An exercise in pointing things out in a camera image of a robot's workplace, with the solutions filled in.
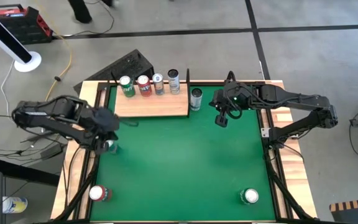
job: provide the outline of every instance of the wooden shelf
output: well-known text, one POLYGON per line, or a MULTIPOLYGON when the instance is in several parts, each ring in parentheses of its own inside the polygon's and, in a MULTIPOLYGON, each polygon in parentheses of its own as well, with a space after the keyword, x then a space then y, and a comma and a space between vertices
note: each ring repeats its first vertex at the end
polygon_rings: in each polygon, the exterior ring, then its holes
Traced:
POLYGON ((156 95, 154 85, 153 93, 144 97, 139 87, 135 86, 135 95, 126 97, 121 87, 117 88, 115 113, 121 117, 147 117, 147 116, 186 116, 188 113, 187 84, 180 84, 180 93, 170 93, 169 84, 164 84, 165 93, 156 95))

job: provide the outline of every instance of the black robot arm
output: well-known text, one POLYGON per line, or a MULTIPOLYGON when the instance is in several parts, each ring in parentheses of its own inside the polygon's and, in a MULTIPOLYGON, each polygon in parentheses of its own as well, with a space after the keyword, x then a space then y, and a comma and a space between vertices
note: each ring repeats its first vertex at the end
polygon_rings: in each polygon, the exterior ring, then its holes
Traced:
POLYGON ((227 126, 226 115, 239 119, 243 110, 276 109, 282 106, 311 111, 310 114, 283 128, 270 128, 263 136, 270 144, 285 142, 290 136, 302 134, 312 128, 332 128, 337 125, 334 106, 325 96, 290 93, 270 84, 245 84, 237 82, 229 72, 222 90, 216 90, 210 106, 219 111, 215 123, 227 126))
POLYGON ((111 141, 118 139, 115 131, 119 119, 115 114, 105 108, 92 108, 86 101, 72 96, 59 96, 48 102, 21 101, 12 118, 24 130, 45 128, 96 152, 105 151, 111 141))

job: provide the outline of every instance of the green table surface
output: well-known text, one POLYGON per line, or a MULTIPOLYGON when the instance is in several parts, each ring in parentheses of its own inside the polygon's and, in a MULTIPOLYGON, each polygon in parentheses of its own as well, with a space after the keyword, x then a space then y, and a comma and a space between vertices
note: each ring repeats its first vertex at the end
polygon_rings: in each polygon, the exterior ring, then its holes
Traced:
MULTIPOLYGON (((199 111, 187 117, 133 118, 121 124, 118 154, 101 156, 97 184, 112 189, 108 202, 93 202, 91 221, 274 220, 272 197, 255 111, 214 123, 208 106, 214 90, 201 88, 199 111), (244 205, 242 189, 254 188, 259 201, 244 205)), ((109 108, 114 110, 112 87, 109 108)))

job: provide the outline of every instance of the yellow cable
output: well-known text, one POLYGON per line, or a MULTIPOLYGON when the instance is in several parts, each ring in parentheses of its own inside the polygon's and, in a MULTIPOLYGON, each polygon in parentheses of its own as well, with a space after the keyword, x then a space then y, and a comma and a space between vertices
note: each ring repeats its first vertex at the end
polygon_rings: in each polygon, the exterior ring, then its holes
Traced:
MULTIPOLYGON (((48 13, 44 10, 44 7, 39 3, 38 0, 34 0, 36 5, 38 6, 38 8, 40 9, 41 13, 43 15, 45 15, 48 19, 48 21, 50 21, 50 23, 53 25, 53 28, 56 28, 55 23, 53 22, 53 20, 51 19, 51 17, 48 15, 48 13)), ((54 33, 56 33, 56 35, 65 43, 65 45, 67 46, 68 50, 70 51, 70 60, 68 61, 67 67, 61 72, 61 74, 58 76, 59 78, 61 78, 62 76, 64 76, 64 74, 67 73, 67 71, 70 69, 71 66, 71 61, 73 59, 73 50, 71 49, 70 45, 68 44, 67 40, 65 40, 57 31, 57 29, 52 29, 54 33)), ((45 101, 47 101, 49 99, 49 96, 53 90, 53 88, 55 88, 57 81, 55 80, 52 83, 52 86, 50 86, 50 89, 47 93, 47 96, 45 97, 45 101)))

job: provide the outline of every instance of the gray floor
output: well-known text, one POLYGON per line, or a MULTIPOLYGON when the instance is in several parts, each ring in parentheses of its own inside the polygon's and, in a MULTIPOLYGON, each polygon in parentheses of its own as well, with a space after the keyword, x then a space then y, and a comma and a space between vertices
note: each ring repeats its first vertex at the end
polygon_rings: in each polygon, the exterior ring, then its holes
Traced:
MULTIPOLYGON (((37 7, 33 1, 19 2, 24 6, 37 7)), ((94 22, 81 25, 73 22, 72 11, 66 1, 40 2, 62 34, 86 29, 103 31, 111 22, 99 4, 89 5, 94 22)), ((358 24, 356 0, 252 0, 252 6, 259 27, 358 24)), ((121 0, 117 9, 111 12, 115 23, 110 32, 250 27, 243 0, 121 0)), ((288 91, 325 95, 337 108, 337 127, 314 129, 300 142, 318 216, 322 220, 332 220, 328 210, 330 203, 358 199, 358 157, 352 152, 347 132, 348 120, 358 112, 358 30, 272 32, 261 33, 260 38, 272 79, 284 80, 288 91)), ((52 96, 74 95, 73 85, 133 49, 139 49, 162 74, 171 68, 184 74, 189 68, 194 79, 223 79, 229 70, 241 79, 262 78, 251 33, 76 39, 68 40, 68 43, 73 49, 73 64, 52 96)), ((53 77, 68 62, 68 51, 61 40, 26 47, 39 52, 43 63, 33 72, 12 72, 5 87, 11 109, 20 100, 44 100, 53 77)), ((11 62, 11 58, 0 49, 0 85, 11 62)), ((0 114, 5 113, 6 106, 0 91, 0 114)), ((306 113, 293 111, 295 119, 303 116, 306 113)), ((358 150, 358 129, 353 129, 352 133, 358 150)), ((19 141, 26 136, 28 134, 17 129, 11 121, 0 118, 0 149, 23 149, 27 145, 21 145, 19 141)), ((58 172, 62 156, 33 166, 58 172)), ((20 186, 14 181, 11 183, 12 189, 20 186)), ((39 187, 31 184, 18 193, 30 198, 32 203, 29 212, 10 217, 12 222, 48 219, 55 188, 43 186, 45 191, 41 195, 36 193, 39 187), (34 204, 42 204, 39 215, 31 214, 34 204)))

